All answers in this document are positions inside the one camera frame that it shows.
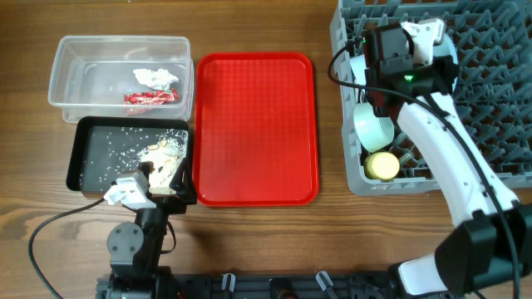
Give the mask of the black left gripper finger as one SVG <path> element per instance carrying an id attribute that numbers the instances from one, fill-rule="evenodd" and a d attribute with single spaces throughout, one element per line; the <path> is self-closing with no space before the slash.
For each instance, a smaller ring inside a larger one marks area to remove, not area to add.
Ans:
<path id="1" fill-rule="evenodd" d="M 183 158 L 169 187 L 175 191 L 175 196 L 184 204 L 197 204 L 197 192 L 192 178 L 192 166 L 188 158 Z"/>
<path id="2" fill-rule="evenodd" d="M 140 162 L 137 166 L 137 182 L 141 187 L 149 187 L 149 177 L 152 172 L 152 163 L 150 161 Z"/>

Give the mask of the red snack wrapper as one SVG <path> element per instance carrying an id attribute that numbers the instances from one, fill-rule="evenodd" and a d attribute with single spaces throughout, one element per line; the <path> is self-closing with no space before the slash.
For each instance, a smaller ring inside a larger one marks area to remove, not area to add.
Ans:
<path id="1" fill-rule="evenodd" d="M 140 108 L 126 108 L 127 115 L 137 115 L 151 110 L 151 105 L 166 105 L 177 103 L 179 100 L 178 91 L 170 88 L 166 91 L 147 91 L 127 94 L 124 97 L 125 105 L 140 105 Z"/>

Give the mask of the small light blue bowl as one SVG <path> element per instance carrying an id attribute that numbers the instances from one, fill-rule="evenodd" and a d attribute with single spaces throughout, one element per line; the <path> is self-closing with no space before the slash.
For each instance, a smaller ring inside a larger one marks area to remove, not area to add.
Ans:
<path id="1" fill-rule="evenodd" d="M 365 86 L 367 84 L 366 69 L 367 63 L 364 54 L 350 58 L 350 67 L 354 76 L 354 82 L 357 85 Z"/>

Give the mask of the mint green bowl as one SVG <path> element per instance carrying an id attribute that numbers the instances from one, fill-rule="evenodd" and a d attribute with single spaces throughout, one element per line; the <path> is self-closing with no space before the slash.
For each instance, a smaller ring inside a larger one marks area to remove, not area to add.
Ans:
<path id="1" fill-rule="evenodd" d="M 369 103 L 354 106 L 353 124 L 362 146 L 370 153 L 381 150 L 394 140 L 391 118 L 375 116 Z"/>

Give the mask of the white napkin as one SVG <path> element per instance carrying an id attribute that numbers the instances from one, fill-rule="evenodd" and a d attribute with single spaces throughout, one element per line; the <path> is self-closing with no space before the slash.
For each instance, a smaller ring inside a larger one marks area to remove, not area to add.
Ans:
<path id="1" fill-rule="evenodd" d="M 157 71 L 135 69 L 133 70 L 133 73 L 141 85 L 158 91 L 169 90 L 173 83 L 179 81 L 177 76 L 172 75 L 166 69 L 158 69 Z"/>

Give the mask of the yellow plastic cup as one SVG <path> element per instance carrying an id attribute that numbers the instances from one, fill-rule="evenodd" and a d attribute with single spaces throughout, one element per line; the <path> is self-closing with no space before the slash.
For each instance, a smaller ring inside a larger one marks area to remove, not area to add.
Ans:
<path id="1" fill-rule="evenodd" d="M 388 152 L 370 154 L 364 161 L 365 175 L 369 179 L 393 180 L 400 169 L 399 159 Z"/>

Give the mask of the light blue plate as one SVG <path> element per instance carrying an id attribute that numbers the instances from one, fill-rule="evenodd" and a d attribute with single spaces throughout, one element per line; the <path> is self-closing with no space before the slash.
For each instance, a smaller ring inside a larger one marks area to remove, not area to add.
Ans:
<path id="1" fill-rule="evenodd" d="M 436 85 L 435 90 L 443 95 L 452 95 L 461 71 L 456 47 L 448 35 L 443 35 L 439 45 L 432 46 L 431 57 L 431 74 Z"/>

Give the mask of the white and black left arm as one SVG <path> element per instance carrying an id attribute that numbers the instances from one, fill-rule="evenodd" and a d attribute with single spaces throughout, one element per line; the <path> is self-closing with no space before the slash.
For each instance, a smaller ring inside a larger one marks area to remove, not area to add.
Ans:
<path id="1" fill-rule="evenodd" d="M 111 255 L 111 275 L 104 298 L 184 298 L 169 267 L 159 264 L 166 234 L 175 236 L 169 217 L 184 214 L 197 203 L 192 181 L 191 162 L 183 159 L 170 180 L 174 195 L 155 196 L 149 177 L 155 172 L 151 162 L 142 162 L 135 171 L 121 175 L 111 183 L 104 200 L 121 204 L 135 213 L 135 221 L 121 223 L 109 233 L 107 248 Z"/>

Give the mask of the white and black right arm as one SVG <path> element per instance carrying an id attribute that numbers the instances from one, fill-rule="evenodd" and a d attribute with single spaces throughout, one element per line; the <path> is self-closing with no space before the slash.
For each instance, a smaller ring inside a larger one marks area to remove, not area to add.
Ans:
<path id="1" fill-rule="evenodd" d="M 456 296 L 520 280 L 531 272 L 531 208 L 522 204 L 488 165 L 452 97 L 459 67 L 434 56 L 433 30 L 401 25 L 364 32 L 367 93 L 418 148 L 446 199 L 454 225 L 434 252 L 395 267 L 403 297 L 437 292 Z"/>

